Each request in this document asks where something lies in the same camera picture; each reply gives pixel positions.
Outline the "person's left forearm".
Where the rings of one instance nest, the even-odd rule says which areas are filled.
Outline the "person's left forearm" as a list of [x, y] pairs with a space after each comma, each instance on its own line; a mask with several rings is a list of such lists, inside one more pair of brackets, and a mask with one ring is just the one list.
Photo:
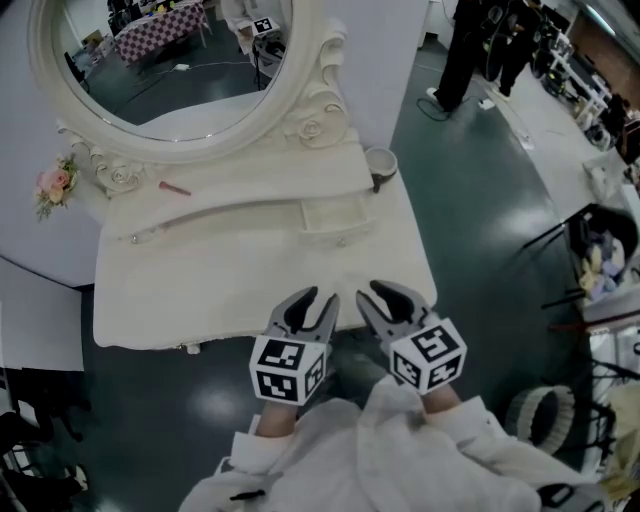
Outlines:
[[266, 402], [251, 432], [234, 434], [228, 464], [235, 472], [265, 474], [292, 442], [298, 407]]

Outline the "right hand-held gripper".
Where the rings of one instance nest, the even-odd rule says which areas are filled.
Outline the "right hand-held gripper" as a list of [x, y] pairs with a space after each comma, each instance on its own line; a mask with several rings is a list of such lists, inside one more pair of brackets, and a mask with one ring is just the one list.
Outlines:
[[[360, 290], [355, 295], [356, 307], [381, 342], [392, 342], [390, 374], [419, 395], [427, 395], [457, 379], [468, 348], [452, 321], [440, 319], [424, 327], [431, 309], [416, 290], [388, 280], [372, 280], [370, 288], [383, 300], [387, 312]], [[394, 341], [394, 324], [423, 328]]]

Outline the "black bin of plush toys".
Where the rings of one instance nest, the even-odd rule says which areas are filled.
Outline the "black bin of plush toys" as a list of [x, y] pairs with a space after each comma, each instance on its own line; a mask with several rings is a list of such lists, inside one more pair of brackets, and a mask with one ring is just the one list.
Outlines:
[[625, 210], [598, 204], [575, 214], [567, 227], [578, 287], [588, 301], [597, 302], [619, 288], [640, 246], [640, 231]]

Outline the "small white drawer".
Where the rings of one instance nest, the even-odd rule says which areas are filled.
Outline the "small white drawer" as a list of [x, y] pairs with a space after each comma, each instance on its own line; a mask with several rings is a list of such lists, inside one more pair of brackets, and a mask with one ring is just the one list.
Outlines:
[[377, 219], [360, 195], [300, 202], [303, 227], [300, 239], [321, 248], [344, 248], [370, 234]]

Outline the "person's white shirt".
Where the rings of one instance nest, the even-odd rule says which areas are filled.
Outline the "person's white shirt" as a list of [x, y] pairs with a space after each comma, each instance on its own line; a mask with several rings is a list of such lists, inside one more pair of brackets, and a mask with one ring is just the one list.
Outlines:
[[197, 483], [178, 512], [610, 512], [594, 480], [539, 488], [463, 455], [429, 425], [422, 397], [391, 377], [364, 406], [331, 399], [297, 413], [293, 439], [265, 474]]

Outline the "white ornate dressing table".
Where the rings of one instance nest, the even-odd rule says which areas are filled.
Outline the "white ornate dressing table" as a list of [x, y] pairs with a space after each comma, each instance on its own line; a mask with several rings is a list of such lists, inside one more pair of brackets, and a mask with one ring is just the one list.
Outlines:
[[[339, 85], [347, 31], [325, 17], [345, 118], [313, 142], [268, 135], [228, 155], [189, 163], [103, 156], [63, 131], [101, 224], [95, 267], [95, 341], [133, 350], [186, 348], [259, 333], [273, 305], [317, 286], [339, 294], [338, 324], [360, 325], [353, 295], [373, 279], [437, 289], [399, 172], [378, 193]], [[190, 197], [158, 188], [160, 181]], [[374, 230], [344, 248], [300, 239], [300, 202], [362, 196]]]

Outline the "round white bowl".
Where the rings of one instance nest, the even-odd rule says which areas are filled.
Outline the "round white bowl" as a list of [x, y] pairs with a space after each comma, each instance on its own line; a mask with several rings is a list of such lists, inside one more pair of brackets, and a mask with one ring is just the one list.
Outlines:
[[365, 151], [365, 159], [373, 181], [373, 192], [378, 193], [398, 172], [397, 157], [387, 148], [371, 147]]

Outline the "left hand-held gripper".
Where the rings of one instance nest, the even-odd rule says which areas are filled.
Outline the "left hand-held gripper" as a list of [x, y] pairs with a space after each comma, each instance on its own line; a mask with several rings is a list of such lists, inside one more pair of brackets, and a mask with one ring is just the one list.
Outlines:
[[249, 371], [257, 398], [305, 405], [327, 374], [329, 341], [335, 331], [340, 298], [333, 294], [312, 327], [304, 327], [318, 287], [299, 290], [277, 305], [269, 328], [255, 339]]

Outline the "pink flower bouquet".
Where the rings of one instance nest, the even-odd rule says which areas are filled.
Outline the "pink flower bouquet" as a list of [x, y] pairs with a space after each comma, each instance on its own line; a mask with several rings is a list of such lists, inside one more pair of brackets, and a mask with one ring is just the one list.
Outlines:
[[74, 154], [57, 158], [50, 170], [39, 174], [35, 192], [35, 214], [39, 222], [49, 219], [56, 208], [67, 207], [78, 177]]

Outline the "black office chair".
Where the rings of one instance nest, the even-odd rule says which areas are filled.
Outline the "black office chair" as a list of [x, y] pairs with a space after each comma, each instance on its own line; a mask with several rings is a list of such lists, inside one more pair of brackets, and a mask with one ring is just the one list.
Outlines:
[[[42, 445], [55, 437], [59, 420], [76, 442], [83, 435], [74, 429], [70, 410], [92, 410], [77, 376], [41, 369], [0, 371], [0, 459], [18, 445]], [[81, 464], [65, 468], [62, 477], [33, 476], [6, 469], [3, 480], [26, 512], [70, 512], [72, 499], [89, 490], [90, 480]]]

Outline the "person's right forearm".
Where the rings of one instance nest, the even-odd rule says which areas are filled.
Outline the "person's right forearm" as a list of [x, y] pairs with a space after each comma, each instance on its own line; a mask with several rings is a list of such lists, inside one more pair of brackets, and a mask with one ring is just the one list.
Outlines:
[[422, 397], [429, 425], [443, 431], [458, 450], [487, 469], [534, 488], [586, 484], [593, 480], [556, 458], [508, 435], [481, 397], [463, 401], [449, 385]]

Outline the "oval white-framed mirror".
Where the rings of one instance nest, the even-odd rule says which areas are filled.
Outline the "oval white-framed mirror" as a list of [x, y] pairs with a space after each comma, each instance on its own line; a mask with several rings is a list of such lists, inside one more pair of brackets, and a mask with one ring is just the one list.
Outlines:
[[266, 5], [252, 38], [208, 18], [202, 0], [129, 23], [88, 72], [68, 48], [95, 26], [82, 2], [32, 0], [32, 72], [62, 124], [103, 156], [189, 163], [268, 135], [313, 142], [345, 108], [321, 0]]

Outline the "woven round basket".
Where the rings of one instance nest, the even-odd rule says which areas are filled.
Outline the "woven round basket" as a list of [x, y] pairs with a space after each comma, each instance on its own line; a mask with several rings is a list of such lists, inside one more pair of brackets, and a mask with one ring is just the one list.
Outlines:
[[575, 395], [567, 386], [524, 390], [510, 402], [504, 430], [554, 455], [566, 441], [575, 417]]

